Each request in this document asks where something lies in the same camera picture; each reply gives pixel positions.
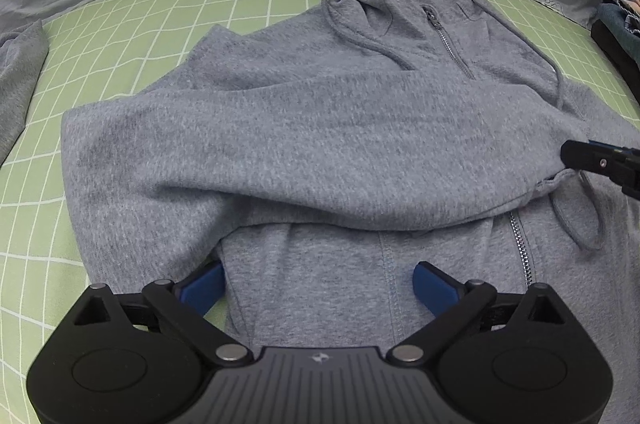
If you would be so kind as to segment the grey zip hoodie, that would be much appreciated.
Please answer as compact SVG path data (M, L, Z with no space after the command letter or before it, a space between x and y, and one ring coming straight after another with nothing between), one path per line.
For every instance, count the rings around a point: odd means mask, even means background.
M130 98L66 112L66 203L92 282L133 293L224 265L229 333L390 349L431 314L431 262L502 292L550 284L639 418L639 205L562 144L636 127L486 0L321 0L216 26Z

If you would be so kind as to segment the folded black garment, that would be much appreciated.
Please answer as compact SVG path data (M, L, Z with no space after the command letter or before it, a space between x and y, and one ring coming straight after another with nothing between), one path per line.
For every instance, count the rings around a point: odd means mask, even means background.
M610 32L600 20L596 20L593 23L590 35L592 40L608 58L608 61L618 70L636 101L639 101L640 80L637 63L626 53L612 32Z

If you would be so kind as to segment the folded blue jeans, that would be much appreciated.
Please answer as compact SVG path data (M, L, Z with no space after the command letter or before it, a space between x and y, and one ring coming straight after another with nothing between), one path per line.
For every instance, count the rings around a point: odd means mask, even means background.
M617 1L606 0L598 5L598 19L614 34L639 37L639 17Z

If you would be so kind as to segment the green grid mat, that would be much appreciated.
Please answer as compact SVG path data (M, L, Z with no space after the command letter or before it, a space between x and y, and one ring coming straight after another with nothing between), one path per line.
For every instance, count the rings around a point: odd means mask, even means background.
M26 392L32 360L89 279L77 251L62 178L63 114L125 98L164 76L213 26L249 34L294 17L320 0L96 0L43 26L50 41L26 128L1 167L1 423L39 423ZM639 129L631 98L586 28L533 0L488 0L514 27L589 86ZM276 318L274 300L252 294L243 314L259 329L346 331L364 307L364 286L303 280L294 293L310 308L290 324Z

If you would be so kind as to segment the grey sweatpants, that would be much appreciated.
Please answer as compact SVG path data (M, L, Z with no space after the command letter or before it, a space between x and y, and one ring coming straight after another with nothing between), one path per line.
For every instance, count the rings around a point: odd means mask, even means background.
M35 87L49 53L40 20L1 35L0 161L4 163L25 129Z

